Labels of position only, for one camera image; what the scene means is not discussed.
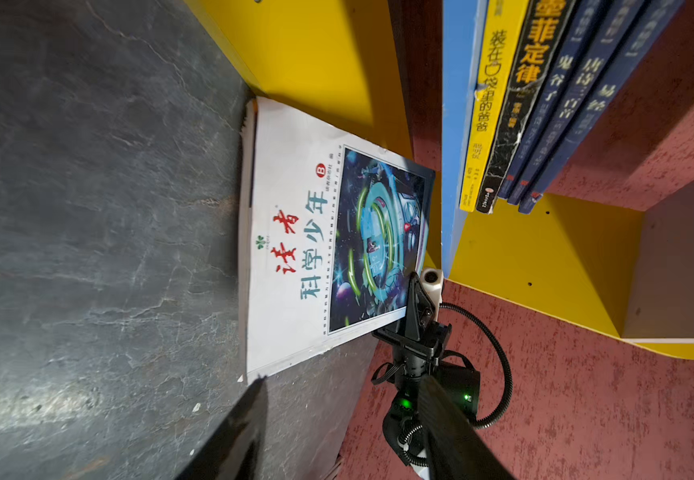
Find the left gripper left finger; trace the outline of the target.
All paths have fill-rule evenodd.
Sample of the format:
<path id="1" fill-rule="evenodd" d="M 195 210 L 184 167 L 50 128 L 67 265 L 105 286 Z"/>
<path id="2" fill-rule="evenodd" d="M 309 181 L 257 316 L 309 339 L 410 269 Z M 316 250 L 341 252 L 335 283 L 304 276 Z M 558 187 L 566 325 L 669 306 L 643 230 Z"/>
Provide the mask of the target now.
<path id="1" fill-rule="evenodd" d="M 267 378 L 259 377 L 176 478 L 259 479 L 267 416 Z"/>

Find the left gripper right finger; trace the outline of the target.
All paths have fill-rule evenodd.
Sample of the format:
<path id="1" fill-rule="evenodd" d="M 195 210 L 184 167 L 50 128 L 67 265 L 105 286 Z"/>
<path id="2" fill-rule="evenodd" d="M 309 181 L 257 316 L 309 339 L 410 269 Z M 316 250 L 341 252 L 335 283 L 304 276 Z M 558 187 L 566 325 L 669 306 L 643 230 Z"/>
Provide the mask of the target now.
<path id="1" fill-rule="evenodd" d="M 514 479 L 436 379 L 421 380 L 417 403 L 431 479 Z"/>

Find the white science magazine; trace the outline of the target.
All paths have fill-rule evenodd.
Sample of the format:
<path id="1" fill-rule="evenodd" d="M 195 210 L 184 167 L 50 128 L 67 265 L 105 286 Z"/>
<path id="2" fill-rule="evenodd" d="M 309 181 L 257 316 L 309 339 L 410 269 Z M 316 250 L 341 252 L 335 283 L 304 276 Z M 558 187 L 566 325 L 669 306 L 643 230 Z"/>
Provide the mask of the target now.
<path id="1" fill-rule="evenodd" d="M 423 167 L 258 97 L 242 128 L 238 274 L 248 381 L 401 319 L 423 265 Z"/>

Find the yellow cartoon book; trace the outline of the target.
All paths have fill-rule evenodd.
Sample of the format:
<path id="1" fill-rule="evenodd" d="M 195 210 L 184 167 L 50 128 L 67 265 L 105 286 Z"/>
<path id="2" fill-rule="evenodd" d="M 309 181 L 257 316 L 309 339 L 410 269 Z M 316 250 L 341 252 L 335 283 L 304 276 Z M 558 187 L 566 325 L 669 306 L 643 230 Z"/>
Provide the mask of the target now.
<path id="1" fill-rule="evenodd" d="M 529 4 L 528 0 L 505 0 L 487 5 L 459 203 L 466 212 L 476 209 Z"/>

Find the black Murphy's law book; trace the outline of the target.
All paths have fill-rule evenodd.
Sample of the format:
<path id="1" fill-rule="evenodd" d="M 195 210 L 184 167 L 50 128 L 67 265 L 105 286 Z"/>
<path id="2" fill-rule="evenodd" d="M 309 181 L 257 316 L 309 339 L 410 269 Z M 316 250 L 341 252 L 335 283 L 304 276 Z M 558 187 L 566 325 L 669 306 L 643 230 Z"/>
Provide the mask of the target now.
<path id="1" fill-rule="evenodd" d="M 510 73 L 501 116 L 477 197 L 476 211 L 490 214 L 521 142 L 550 61 L 575 9 L 567 0 L 529 3 Z"/>

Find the navy book yellow label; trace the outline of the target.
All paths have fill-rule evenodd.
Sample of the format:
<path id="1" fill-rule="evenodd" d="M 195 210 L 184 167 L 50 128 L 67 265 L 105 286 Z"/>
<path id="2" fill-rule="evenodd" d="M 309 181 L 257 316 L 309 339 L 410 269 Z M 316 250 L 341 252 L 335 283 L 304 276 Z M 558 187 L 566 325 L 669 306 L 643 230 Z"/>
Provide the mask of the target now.
<path id="1" fill-rule="evenodd" d="M 646 3 L 645 10 L 637 16 L 634 25 L 614 51 L 613 59 L 593 84 L 592 92 L 585 97 L 559 143 L 549 158 L 543 161 L 538 175 L 518 196 L 519 213 L 527 215 L 532 212 L 681 6 L 680 1 Z"/>

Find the navy book set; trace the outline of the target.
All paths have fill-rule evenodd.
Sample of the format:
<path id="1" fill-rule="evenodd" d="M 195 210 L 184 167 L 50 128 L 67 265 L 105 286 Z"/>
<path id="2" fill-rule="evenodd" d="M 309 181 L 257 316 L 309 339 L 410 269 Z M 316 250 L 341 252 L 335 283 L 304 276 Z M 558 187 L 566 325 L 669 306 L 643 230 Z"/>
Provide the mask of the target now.
<path id="1" fill-rule="evenodd" d="M 603 67 L 613 55 L 615 47 L 643 8 L 642 1 L 608 1 L 609 8 L 592 34 L 588 45 L 581 50 L 570 78 L 563 88 L 559 100 L 537 141 L 520 178 L 515 181 L 510 205 L 519 203 L 518 196 L 527 189 L 538 175 L 544 160 L 548 159 L 560 137 L 569 126 L 582 101 L 591 91 L 593 82 L 602 73 Z"/>

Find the navy book with dragon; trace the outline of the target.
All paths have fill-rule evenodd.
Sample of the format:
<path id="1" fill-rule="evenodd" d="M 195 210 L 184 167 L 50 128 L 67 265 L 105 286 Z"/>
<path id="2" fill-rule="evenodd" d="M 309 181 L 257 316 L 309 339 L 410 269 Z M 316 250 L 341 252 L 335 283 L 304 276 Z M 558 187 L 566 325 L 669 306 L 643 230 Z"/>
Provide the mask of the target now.
<path id="1" fill-rule="evenodd" d="M 510 197 L 514 183 L 520 178 L 533 148 L 546 127 L 559 96 L 570 78 L 572 68 L 581 55 L 581 50 L 588 45 L 608 8 L 609 2 L 603 0 L 579 1 L 575 6 L 573 16 L 567 25 L 560 46 L 556 49 L 549 73 L 539 91 L 530 118 L 500 186 L 497 194 L 500 199 L 507 200 Z"/>

